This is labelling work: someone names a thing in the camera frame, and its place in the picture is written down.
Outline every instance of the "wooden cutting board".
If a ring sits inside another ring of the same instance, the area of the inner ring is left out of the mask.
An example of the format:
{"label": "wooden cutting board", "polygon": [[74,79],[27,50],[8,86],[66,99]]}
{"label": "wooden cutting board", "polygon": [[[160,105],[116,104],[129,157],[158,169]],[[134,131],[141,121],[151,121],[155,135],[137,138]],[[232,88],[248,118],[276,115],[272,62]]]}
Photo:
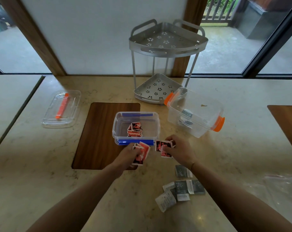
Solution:
{"label": "wooden cutting board", "polygon": [[125,146],[115,143],[112,136],[117,112],[140,111],[139,103],[92,103],[80,137],[73,169],[103,169],[118,156]]}
{"label": "wooden cutting board", "polygon": [[292,106],[268,105],[267,107],[292,145]]}

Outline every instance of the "gray metal tray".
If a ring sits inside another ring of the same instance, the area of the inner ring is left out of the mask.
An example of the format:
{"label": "gray metal tray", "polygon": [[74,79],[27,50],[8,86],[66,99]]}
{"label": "gray metal tray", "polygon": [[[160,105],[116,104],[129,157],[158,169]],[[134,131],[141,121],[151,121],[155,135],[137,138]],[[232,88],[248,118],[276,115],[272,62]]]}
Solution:
{"label": "gray metal tray", "polygon": [[182,85],[161,73],[156,73],[150,79],[138,86],[135,90],[135,97],[156,104],[163,104],[170,93],[174,93]]}
{"label": "gray metal tray", "polygon": [[[151,23],[154,23],[155,26],[133,35],[136,30]],[[202,35],[178,27],[177,23],[196,28],[202,32]],[[160,58],[177,58],[197,54],[205,49],[207,42],[208,39],[205,37],[202,27],[181,19],[176,19],[173,24],[165,22],[158,24],[155,19],[149,20],[134,27],[129,38],[130,50]]]}

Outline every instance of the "shelf handle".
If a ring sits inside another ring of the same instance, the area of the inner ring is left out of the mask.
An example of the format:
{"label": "shelf handle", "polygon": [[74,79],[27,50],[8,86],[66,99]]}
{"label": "shelf handle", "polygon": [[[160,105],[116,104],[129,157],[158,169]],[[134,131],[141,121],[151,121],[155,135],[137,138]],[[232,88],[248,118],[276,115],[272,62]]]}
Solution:
{"label": "shelf handle", "polygon": [[200,30],[202,32],[202,36],[205,37],[205,31],[201,26],[195,25],[193,23],[189,23],[189,22],[184,21],[182,19],[175,19],[174,22],[173,22],[173,25],[176,25],[176,23],[181,23],[181,24],[187,25],[189,27],[195,28],[197,30]]}
{"label": "shelf handle", "polygon": [[133,36],[133,33],[134,33],[136,30],[138,30],[138,29],[140,29],[140,28],[142,28],[142,27],[145,27],[145,26],[147,26],[148,24],[151,24],[151,23],[154,23],[155,25],[158,24],[158,22],[157,22],[155,19],[148,20],[148,21],[146,21],[145,23],[142,23],[142,24],[140,24],[140,25],[134,27],[134,28],[132,29],[132,31],[131,31],[131,36]]}

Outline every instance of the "railing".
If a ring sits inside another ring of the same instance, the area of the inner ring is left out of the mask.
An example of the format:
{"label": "railing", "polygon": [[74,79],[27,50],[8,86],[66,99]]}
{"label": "railing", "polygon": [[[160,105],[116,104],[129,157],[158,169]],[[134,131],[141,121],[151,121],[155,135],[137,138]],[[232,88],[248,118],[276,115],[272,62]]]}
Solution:
{"label": "railing", "polygon": [[232,20],[235,3],[238,0],[210,0],[203,15],[202,23],[229,23]]}

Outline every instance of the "clear plastic container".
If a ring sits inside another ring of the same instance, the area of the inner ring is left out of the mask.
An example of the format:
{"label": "clear plastic container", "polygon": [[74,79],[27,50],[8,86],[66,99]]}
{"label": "clear plastic container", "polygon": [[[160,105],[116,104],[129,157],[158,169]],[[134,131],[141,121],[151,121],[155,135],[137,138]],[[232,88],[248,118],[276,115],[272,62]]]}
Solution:
{"label": "clear plastic container", "polygon": [[[140,122],[142,137],[128,137],[127,130],[132,122]],[[144,142],[153,146],[160,135],[160,120],[156,112],[118,112],[113,124],[113,138],[118,145]]]}
{"label": "clear plastic container", "polygon": [[224,124],[223,105],[219,101],[185,87],[171,93],[164,104],[169,109],[167,120],[197,138],[208,130],[219,132]]}
{"label": "clear plastic container", "polygon": [[57,91],[42,120],[44,127],[69,127],[74,124],[78,114],[79,90]]}

